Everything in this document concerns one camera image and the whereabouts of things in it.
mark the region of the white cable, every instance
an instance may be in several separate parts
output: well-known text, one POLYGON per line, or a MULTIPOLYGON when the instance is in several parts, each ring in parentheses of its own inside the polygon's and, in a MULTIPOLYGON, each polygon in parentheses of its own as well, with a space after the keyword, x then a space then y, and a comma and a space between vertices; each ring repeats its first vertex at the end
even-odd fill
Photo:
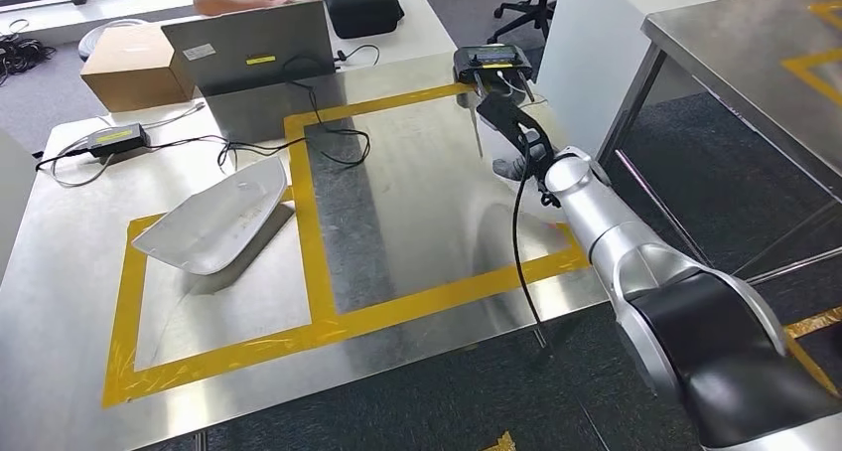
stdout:
POLYGON ((500 77, 500 80, 502 80, 502 81, 503 81, 503 83, 505 83, 506 85, 508 85, 508 87, 509 87, 509 88, 511 88, 511 89, 513 89, 513 90, 517 90, 517 91, 519 91, 520 93, 526 93, 526 90, 524 90, 523 88, 518 88, 518 87, 516 87, 516 86, 512 85, 512 84, 511 84, 508 80, 506 80, 506 79, 505 79, 505 77, 502 75, 502 72, 501 72, 501 71, 497 71, 497 76, 499 76, 499 77, 500 77))
MULTIPOLYGON (((104 118, 100 117, 100 119, 107 123, 107 121, 104 118)), ((107 128, 100 128, 100 129, 94 131, 93 133, 90 133, 88 135, 84 135, 83 137, 79 138, 75 142, 73 142, 70 145, 63 148, 62 151, 60 151, 57 156, 61 157, 65 153, 69 152, 70 150, 74 150, 74 149, 78 148, 79 146, 83 145, 84 143, 87 143, 87 139, 90 137, 90 135, 95 135, 99 132, 110 130, 110 129, 111 129, 110 126, 107 127, 107 128)), ((99 171, 97 171, 96 174, 94 174, 90 178, 88 178, 84 181, 81 181, 79 183, 71 183, 71 182, 68 182, 68 181, 60 180, 59 177, 56 176, 56 163, 58 163, 57 161, 54 161, 53 164, 50 165, 50 176, 53 178, 53 180, 56 183, 59 183, 64 188, 76 188, 76 187, 79 187, 79 186, 84 186, 84 185, 87 185, 89 183, 93 183, 94 181, 96 181, 97 178, 102 176, 102 173, 105 173, 105 169, 108 168, 108 165, 111 164, 111 160, 113 158, 114 158, 114 155, 108 155, 108 158, 105 159, 105 163, 102 164, 102 168, 99 171)))
POLYGON ((199 103, 191 106, 187 110, 183 111, 178 116, 174 116, 173 118, 168 118, 166 120, 153 121, 152 123, 146 123, 146 124, 141 123, 140 126, 142 126, 144 130, 151 130, 153 128, 159 128, 159 127, 162 127, 164 125, 169 125, 170 123, 181 120, 182 118, 184 118, 186 116, 190 116, 190 115, 196 113, 197 111, 199 111, 203 108, 205 108, 205 104, 203 102, 199 102, 199 103))

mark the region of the yellow tape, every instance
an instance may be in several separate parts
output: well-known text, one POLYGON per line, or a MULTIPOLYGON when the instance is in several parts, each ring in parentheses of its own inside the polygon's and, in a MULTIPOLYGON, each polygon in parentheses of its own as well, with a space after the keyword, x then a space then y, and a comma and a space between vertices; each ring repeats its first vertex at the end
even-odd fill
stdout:
POLYGON ((797 339, 825 327, 830 327, 833 324, 838 324, 839 322, 842 322, 842 307, 834 307, 794 324, 787 325, 783 329, 786 330, 790 337, 797 339))
POLYGON ((810 12, 818 16, 833 27, 842 30, 842 19, 836 16, 833 11, 842 9, 842 0, 817 2, 808 6, 810 12))
POLYGON ((813 360, 813 358, 807 354, 807 352, 795 341, 793 337, 790 335, 784 335, 784 340, 786 341, 786 347, 789 349, 789 352, 792 356, 801 362, 801 365, 807 370, 808 373, 821 383, 828 391, 835 395, 839 395, 839 391, 836 389, 836 386, 833 384, 833 381, 827 376, 824 370, 813 360))
POLYGON ((129 135, 131 135, 131 130, 118 131, 116 133, 111 133, 110 135, 100 136, 96 139, 96 142, 105 143, 106 141, 116 140, 117 138, 124 138, 129 135))
POLYGON ((502 433, 502 436, 497 439, 497 444, 484 451, 515 451, 514 440, 508 434, 508 431, 502 433))
POLYGON ((254 59, 246 59, 247 66, 255 66, 257 64, 266 64, 267 62, 275 62, 275 56, 256 57, 254 59))
MULTIPOLYGON (((819 19, 827 22, 837 29, 842 30, 842 19, 834 13, 835 11, 842 9, 842 0, 817 2, 815 4, 810 4, 807 8, 819 19)), ((841 60, 842 49, 834 49, 819 54, 787 59, 782 61, 781 64, 790 72, 795 74, 795 76, 800 78, 801 81, 810 85, 813 89, 834 101, 837 105, 842 106, 842 92, 810 71, 810 69, 822 64, 839 62, 841 60)))
POLYGON ((810 69, 822 64, 829 64, 832 62, 842 61, 842 49, 834 49, 832 51, 822 52, 820 54, 813 54, 810 56, 799 57, 796 59, 787 59, 781 64, 790 72, 795 74, 804 83, 812 86, 816 91, 833 100, 837 105, 842 106, 842 92, 837 90, 833 85, 827 83, 814 74, 810 69))
MULTIPOLYGON (((452 84, 379 100, 319 110, 324 121, 407 105, 419 101, 470 91, 466 85, 452 84)), ((304 135, 304 127, 317 123, 315 113, 285 118, 287 140, 304 135)), ((264 337, 231 344, 219 349, 135 371, 143 282, 147 257, 131 246, 131 240, 159 216, 129 224, 123 274, 120 282, 111 347, 102 391, 102 405, 112 406, 128 399, 146 396, 182 384, 231 372, 244 367, 295 354, 352 337, 375 332, 403 322, 425 317, 451 307, 490 297, 519 286, 514 266, 443 284, 363 309, 339 315, 334 305, 330 271, 322 243, 313 179, 304 143, 290 148, 290 171, 295 185, 295 208, 304 265, 311 323, 264 337)), ((292 198, 292 188, 284 198, 292 198)), ((523 263, 528 282, 553 277, 588 266, 572 233, 562 232, 574 244, 566 250, 523 263)))

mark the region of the black bag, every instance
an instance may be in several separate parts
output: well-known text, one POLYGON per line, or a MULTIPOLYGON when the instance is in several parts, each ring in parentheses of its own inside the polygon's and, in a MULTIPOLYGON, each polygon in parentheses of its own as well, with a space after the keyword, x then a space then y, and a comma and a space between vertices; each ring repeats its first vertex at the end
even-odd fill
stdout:
POLYGON ((397 0, 325 0, 334 31, 343 39, 392 32, 403 17, 397 0))

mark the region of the cardboard box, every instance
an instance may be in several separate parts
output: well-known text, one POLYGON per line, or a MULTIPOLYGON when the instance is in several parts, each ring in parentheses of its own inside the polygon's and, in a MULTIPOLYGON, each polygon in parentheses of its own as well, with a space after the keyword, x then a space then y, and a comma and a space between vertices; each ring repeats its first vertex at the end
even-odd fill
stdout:
POLYGON ((193 98, 193 82, 157 25, 102 33, 81 78, 108 111, 129 111, 193 98))

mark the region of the person's arm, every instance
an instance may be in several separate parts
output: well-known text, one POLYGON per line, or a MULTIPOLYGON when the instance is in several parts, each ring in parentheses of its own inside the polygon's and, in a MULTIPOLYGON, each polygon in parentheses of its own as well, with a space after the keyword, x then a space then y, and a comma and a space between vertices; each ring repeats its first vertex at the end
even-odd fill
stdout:
POLYGON ((193 6, 200 14, 217 16, 228 12, 278 6, 287 2, 289 0, 193 0, 193 6))

